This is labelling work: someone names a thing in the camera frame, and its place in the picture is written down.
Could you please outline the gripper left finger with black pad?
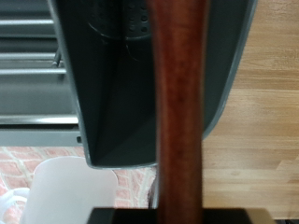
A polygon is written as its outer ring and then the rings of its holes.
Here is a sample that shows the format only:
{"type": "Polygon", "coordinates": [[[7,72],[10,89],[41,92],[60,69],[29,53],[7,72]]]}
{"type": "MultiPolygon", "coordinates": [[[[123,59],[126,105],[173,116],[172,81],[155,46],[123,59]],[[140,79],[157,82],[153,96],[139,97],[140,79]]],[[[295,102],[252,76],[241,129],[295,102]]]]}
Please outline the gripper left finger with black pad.
{"type": "Polygon", "coordinates": [[[94,208],[87,224],[157,224],[157,210],[94,208]]]}

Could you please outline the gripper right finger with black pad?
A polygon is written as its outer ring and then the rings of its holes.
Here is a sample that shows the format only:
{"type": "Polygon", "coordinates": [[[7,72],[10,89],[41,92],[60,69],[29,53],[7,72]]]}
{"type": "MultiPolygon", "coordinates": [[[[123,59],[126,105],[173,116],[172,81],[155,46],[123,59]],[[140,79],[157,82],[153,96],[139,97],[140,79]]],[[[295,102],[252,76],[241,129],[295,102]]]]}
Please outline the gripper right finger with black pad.
{"type": "Polygon", "coordinates": [[[276,224],[261,208],[209,208],[204,209],[203,217],[203,224],[276,224]]]}

